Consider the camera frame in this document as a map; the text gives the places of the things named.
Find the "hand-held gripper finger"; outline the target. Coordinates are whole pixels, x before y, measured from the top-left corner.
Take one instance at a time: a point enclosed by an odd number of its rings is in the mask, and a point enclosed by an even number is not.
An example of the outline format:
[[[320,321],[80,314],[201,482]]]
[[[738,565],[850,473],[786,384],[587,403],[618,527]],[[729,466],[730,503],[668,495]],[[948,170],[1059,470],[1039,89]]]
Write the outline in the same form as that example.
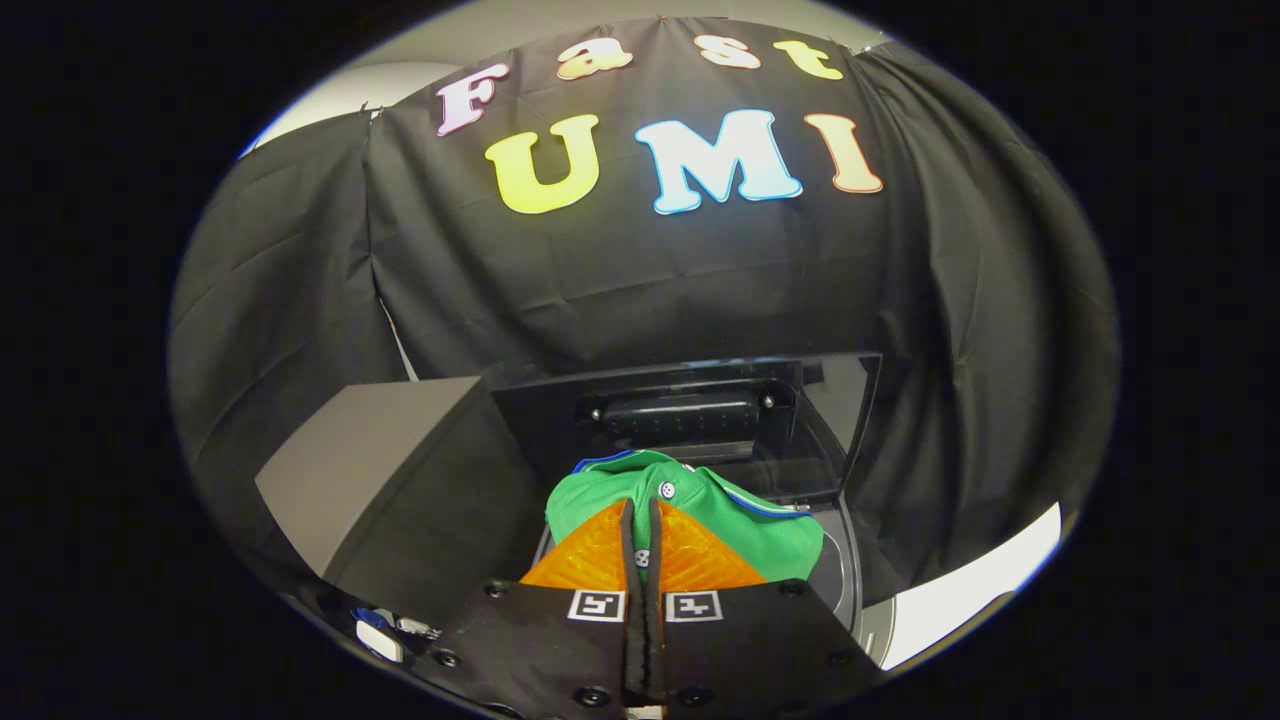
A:
[[[808,580],[660,593],[650,588],[650,684],[668,717],[819,717],[882,685],[861,646],[858,543],[844,505]]]
[[[532,582],[490,579],[430,648],[430,684],[485,717],[622,717],[643,611],[634,502],[585,521]]]

